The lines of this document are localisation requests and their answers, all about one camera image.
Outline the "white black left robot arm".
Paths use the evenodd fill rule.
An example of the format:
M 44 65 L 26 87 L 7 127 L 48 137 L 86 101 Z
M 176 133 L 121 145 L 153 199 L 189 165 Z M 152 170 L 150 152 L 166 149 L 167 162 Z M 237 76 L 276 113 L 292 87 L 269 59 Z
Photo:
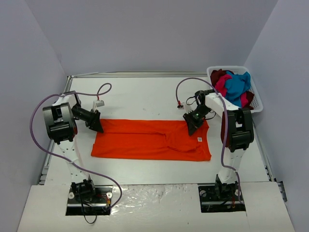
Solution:
M 70 189 L 74 198 L 92 202 L 96 199 L 97 189 L 90 174 L 83 168 L 82 158 L 77 146 L 76 120 L 85 122 L 85 126 L 95 132 L 104 132 L 100 123 L 100 112 L 94 108 L 90 111 L 82 108 L 78 94 L 66 92 L 51 106 L 42 109 L 47 134 L 60 148 L 67 158 L 67 166 L 71 176 Z

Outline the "orange t shirt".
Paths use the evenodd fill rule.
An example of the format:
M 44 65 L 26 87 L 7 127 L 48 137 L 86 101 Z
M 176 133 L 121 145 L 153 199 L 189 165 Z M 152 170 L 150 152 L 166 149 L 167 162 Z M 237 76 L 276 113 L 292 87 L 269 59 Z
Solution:
M 107 159 L 210 161 L 208 124 L 189 135 L 184 120 L 102 119 L 91 156 Z

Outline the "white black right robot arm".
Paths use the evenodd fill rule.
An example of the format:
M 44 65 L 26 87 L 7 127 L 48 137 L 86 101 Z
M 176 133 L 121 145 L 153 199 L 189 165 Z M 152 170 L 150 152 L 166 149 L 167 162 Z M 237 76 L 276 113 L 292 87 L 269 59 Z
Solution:
M 194 94 L 195 110 L 188 110 L 183 118 L 192 136 L 206 120 L 206 115 L 214 111 L 221 117 L 221 169 L 216 176 L 214 194 L 224 200 L 240 190 L 238 169 L 242 156 L 254 141 L 252 114 L 250 109 L 240 108 L 214 90 L 200 90 Z

